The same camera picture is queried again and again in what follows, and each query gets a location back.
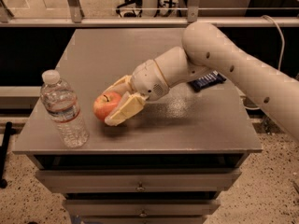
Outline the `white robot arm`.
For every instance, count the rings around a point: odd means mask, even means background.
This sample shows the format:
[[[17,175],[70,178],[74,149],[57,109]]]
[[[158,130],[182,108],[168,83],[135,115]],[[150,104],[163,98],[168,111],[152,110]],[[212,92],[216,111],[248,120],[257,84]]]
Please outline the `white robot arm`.
[[[140,64],[108,90],[121,95],[105,124],[117,126],[139,113],[180,83],[217,71],[231,80],[250,100],[299,142],[299,81],[247,54],[221,30],[200,21],[183,32],[182,45]]]

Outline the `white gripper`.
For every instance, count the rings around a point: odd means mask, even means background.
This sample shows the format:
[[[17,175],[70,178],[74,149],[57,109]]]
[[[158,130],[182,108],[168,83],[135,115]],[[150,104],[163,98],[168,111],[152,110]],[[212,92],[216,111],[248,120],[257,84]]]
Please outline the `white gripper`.
[[[157,101],[167,95],[169,86],[165,82],[157,63],[153,60],[147,60],[135,69],[132,77],[121,77],[104,90],[104,93],[106,92],[123,94],[120,102],[105,118],[106,125],[118,126],[142,111],[146,98],[149,101]]]

